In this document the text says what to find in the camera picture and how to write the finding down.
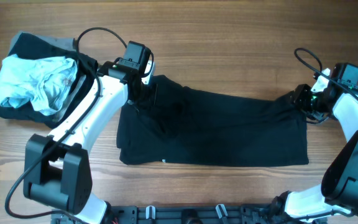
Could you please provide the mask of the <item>black t-shirt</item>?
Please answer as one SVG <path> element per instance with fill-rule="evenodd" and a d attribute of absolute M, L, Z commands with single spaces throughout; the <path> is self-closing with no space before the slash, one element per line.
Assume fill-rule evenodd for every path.
<path fill-rule="evenodd" d="M 159 75 L 148 98 L 121 109 L 116 144 L 127 165 L 148 162 L 231 167 L 306 165 L 305 115 L 289 95 L 220 95 Z"/>

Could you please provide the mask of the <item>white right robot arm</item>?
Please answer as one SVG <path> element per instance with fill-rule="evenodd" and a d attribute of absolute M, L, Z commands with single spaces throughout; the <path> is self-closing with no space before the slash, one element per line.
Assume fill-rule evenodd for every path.
<path fill-rule="evenodd" d="M 321 184 L 301 192 L 284 192 L 264 208 L 242 207 L 242 214 L 266 223 L 323 223 L 333 215 L 358 217 L 358 100 L 337 86 L 302 84 L 290 101 L 309 116 L 333 112 L 347 143 Z"/>

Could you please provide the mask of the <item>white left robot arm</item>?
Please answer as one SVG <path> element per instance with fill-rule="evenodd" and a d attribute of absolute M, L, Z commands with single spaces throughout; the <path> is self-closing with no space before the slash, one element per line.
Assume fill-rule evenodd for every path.
<path fill-rule="evenodd" d="M 77 223 L 109 223 L 110 204 L 92 193 L 89 154 L 114 114 L 144 98 L 155 71 L 153 60 L 117 59 L 93 73 L 95 82 L 74 111 L 47 136 L 34 134 L 25 146 L 24 197 Z"/>

